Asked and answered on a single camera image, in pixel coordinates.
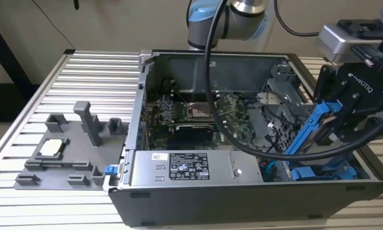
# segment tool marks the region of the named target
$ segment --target blue latch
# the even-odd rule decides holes
[[[116,176],[117,172],[119,172],[119,166],[115,165],[105,166],[105,175]]]
[[[286,153],[285,153],[286,155],[294,155],[297,153],[308,137],[320,128],[320,121],[324,118],[324,115],[326,113],[337,113],[341,110],[341,108],[342,108],[342,104],[338,102],[334,102],[334,103],[322,102],[321,104],[317,105],[316,110],[306,121],[304,129],[301,130],[290,147],[286,150]]]

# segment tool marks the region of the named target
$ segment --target white wall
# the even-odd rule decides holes
[[[188,49],[185,13],[189,0],[80,0],[79,11],[72,0],[36,2],[77,49]],[[281,14],[296,30],[309,32],[338,19],[378,16],[382,4],[383,0],[282,0]],[[290,36],[277,21],[270,27],[266,52],[321,55],[313,38]],[[40,83],[71,46],[31,0],[0,0],[0,32],[28,76]],[[221,41],[219,49],[261,51],[256,45],[256,41]],[[3,69],[0,81],[8,81]]]
[[[318,32],[328,23],[341,19],[376,19],[381,17],[383,0],[280,0],[280,14],[297,32]],[[296,53],[302,57],[321,57],[314,37],[296,37],[273,22],[265,52]]]

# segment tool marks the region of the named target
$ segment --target table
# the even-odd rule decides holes
[[[84,100],[92,103],[91,112],[99,115],[101,121],[108,121],[111,117],[131,121],[140,59],[139,53],[76,51],[75,54],[63,55],[0,141],[0,229],[129,229],[104,191],[30,191],[12,187],[47,131],[44,121],[49,113],[61,112],[68,120],[79,120],[73,105]],[[321,66],[329,63],[317,57],[304,57],[301,60],[318,77]],[[383,163],[383,139],[369,146]],[[173,228],[383,230],[383,195],[372,201],[353,203],[329,220]]]

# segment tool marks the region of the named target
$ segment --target power supply label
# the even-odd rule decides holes
[[[171,153],[169,162],[172,180],[211,180],[207,153]]]

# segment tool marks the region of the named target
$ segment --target wire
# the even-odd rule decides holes
[[[276,141],[273,142],[272,146],[269,147],[266,153],[269,153],[270,150],[272,150],[273,148],[276,148],[277,143],[278,143],[278,139],[280,139],[280,133],[277,132],[277,135],[276,135]]]
[[[216,110],[216,105],[215,105],[215,99],[212,97],[212,85],[211,85],[211,54],[212,54],[212,44],[213,44],[213,39],[215,39],[215,32],[217,28],[217,24],[222,15],[222,11],[225,8],[225,5],[228,3],[228,0],[221,0],[213,21],[212,21],[212,26],[208,34],[208,41],[207,41],[207,46],[205,46],[205,61],[204,61],[204,80],[205,80],[205,93],[207,93],[207,99],[208,99],[208,104],[213,113],[213,118],[217,124],[217,127],[220,128],[221,132],[224,133],[225,137],[228,140],[232,142],[232,144],[241,149],[241,151],[246,152],[248,154],[262,157],[262,158],[269,158],[277,161],[314,161],[314,160],[321,160],[326,159],[330,157],[336,157],[344,153],[349,153],[350,151],[354,151],[356,149],[361,148],[365,146],[374,138],[383,133],[383,120],[382,122],[369,131],[369,133],[365,134],[356,142],[349,143],[336,149],[318,152],[318,153],[310,153],[310,154],[296,154],[296,155],[285,155],[285,154],[270,154],[265,153],[262,150],[256,150],[240,143],[240,141],[233,137],[233,135],[229,133],[226,130],[222,120],[219,116],[219,112]]]
[[[189,28],[189,11],[191,11],[191,5],[192,5],[192,1],[189,1],[189,4],[188,4],[188,11],[187,11],[187,25],[188,25],[188,28]]]
[[[282,26],[282,28],[294,36],[298,36],[298,37],[314,37],[314,36],[318,36],[320,35],[320,32],[316,32],[316,33],[298,33],[296,31],[293,31],[289,26],[286,25],[286,23],[284,22],[282,18],[281,18],[281,15],[280,15],[280,10],[278,10],[278,0],[274,0],[274,10],[276,10],[276,17],[278,19],[278,22]]]
[[[63,32],[59,30],[59,28],[56,27],[56,25],[52,23],[52,20],[49,19],[47,13],[44,12],[44,10],[41,9],[40,5],[38,4],[38,2],[35,0],[32,0],[32,2],[36,4],[38,8],[40,9],[40,11],[43,12],[44,16],[47,17],[52,27],[59,31],[59,33],[61,34],[61,36],[65,38],[67,42],[71,44],[72,48],[76,49],[75,45],[71,43],[71,41],[68,40],[68,38],[65,37],[65,35],[63,34]]]
[[[262,107],[268,110],[269,114],[270,114],[273,117],[276,117],[280,121],[288,123],[290,126],[298,126],[297,123],[290,122],[290,121],[286,120],[284,117],[281,117],[281,116],[278,116],[276,113],[273,113],[272,109],[270,109],[268,106],[262,106]]]

